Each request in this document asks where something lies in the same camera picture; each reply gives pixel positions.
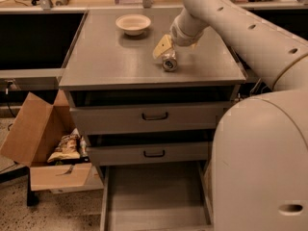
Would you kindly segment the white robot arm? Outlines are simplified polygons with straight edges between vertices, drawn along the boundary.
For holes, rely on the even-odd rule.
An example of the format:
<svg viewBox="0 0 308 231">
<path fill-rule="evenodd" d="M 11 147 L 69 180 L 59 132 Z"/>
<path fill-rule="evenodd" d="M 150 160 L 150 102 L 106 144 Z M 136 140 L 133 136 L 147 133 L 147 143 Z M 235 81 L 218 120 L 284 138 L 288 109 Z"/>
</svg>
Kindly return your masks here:
<svg viewBox="0 0 308 231">
<path fill-rule="evenodd" d="M 269 87 L 220 120 L 213 140 L 214 231 L 308 231 L 308 45 L 230 0 L 183 0 L 179 46 L 212 27 Z"/>
</svg>

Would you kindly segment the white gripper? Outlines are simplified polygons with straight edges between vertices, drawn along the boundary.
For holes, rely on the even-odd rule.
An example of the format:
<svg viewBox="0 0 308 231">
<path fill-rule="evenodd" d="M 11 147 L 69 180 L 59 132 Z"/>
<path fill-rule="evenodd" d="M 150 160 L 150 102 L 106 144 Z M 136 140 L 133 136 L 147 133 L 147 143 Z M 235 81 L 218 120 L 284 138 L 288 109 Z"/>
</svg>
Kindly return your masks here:
<svg viewBox="0 0 308 231">
<path fill-rule="evenodd" d="M 198 19 L 178 15 L 170 26 L 170 35 L 165 34 L 153 50 L 153 58 L 158 59 L 172 48 L 172 42 L 178 46 L 191 46 L 203 36 L 204 23 Z"/>
</svg>

